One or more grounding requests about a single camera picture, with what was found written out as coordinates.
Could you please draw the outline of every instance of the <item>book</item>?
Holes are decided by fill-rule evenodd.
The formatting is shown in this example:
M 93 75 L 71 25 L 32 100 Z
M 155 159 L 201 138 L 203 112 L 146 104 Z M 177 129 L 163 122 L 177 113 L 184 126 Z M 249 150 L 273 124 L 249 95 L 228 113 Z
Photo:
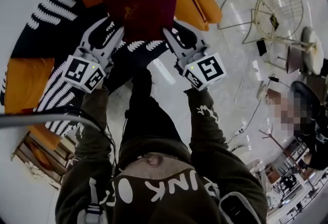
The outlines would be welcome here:
M 176 0 L 103 0 L 117 26 L 124 26 L 127 43 L 164 40 L 162 29 L 172 30 Z

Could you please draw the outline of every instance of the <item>leg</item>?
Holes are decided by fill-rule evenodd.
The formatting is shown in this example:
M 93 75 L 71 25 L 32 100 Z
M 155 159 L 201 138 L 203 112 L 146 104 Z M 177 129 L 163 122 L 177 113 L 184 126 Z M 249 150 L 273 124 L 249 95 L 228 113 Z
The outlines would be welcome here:
M 151 73 L 142 70 L 133 80 L 130 108 L 126 113 L 127 125 L 122 144 L 136 137 L 157 137 L 181 141 L 168 114 L 150 97 Z

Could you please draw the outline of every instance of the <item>white floor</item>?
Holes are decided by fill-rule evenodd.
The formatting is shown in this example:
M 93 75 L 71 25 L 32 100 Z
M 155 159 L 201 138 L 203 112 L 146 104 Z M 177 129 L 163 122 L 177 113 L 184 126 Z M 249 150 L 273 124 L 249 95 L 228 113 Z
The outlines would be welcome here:
M 31 11 L 39 0 L 0 0 L 0 40 L 2 41 L 0 71 L 6 69 L 8 58 L 18 39 Z M 224 0 L 217 0 L 221 5 Z M 328 27 L 327 0 L 302 0 L 304 5 L 302 27 L 312 26 L 322 41 L 325 57 L 328 58 L 328 37 L 325 30 Z M 225 6 L 221 26 L 240 21 L 249 21 L 249 9 L 254 2 L 231 0 Z M 215 101 L 215 109 L 219 115 L 219 124 L 230 140 L 235 132 L 247 126 L 258 104 L 256 93 L 261 80 L 268 81 L 268 76 L 275 73 L 285 84 L 296 79 L 297 73 L 286 75 L 280 69 L 266 64 L 258 55 L 256 43 L 242 45 L 248 26 L 219 31 L 212 25 L 210 31 L 204 33 L 213 52 L 219 52 L 227 76 L 210 87 Z M 191 136 L 190 113 L 188 102 L 183 91 L 189 88 L 188 82 L 173 68 L 175 57 L 166 52 L 150 64 L 155 85 L 156 99 L 162 108 L 171 116 L 182 140 L 188 144 Z M 282 84 L 272 82 L 270 88 L 277 91 L 287 91 Z M 122 135 L 124 112 L 128 108 L 131 91 L 129 86 L 123 86 L 110 96 L 108 122 L 111 132 L 117 140 L 117 146 Z M 274 136 L 286 146 L 291 141 L 285 131 L 280 130 L 265 103 L 261 103 L 246 131 L 235 137 L 231 148 L 246 146 L 250 150 L 249 159 L 261 158 L 263 163 L 274 160 L 281 151 L 269 139 L 262 139 L 259 129 L 268 131 L 274 123 Z M 24 165 L 18 160 L 10 161 L 14 146 L 24 135 L 24 129 L 1 130 L 0 165 L 0 217 L 7 224 L 20 223 L 54 223 L 54 205 L 57 192 L 50 186 L 32 179 Z

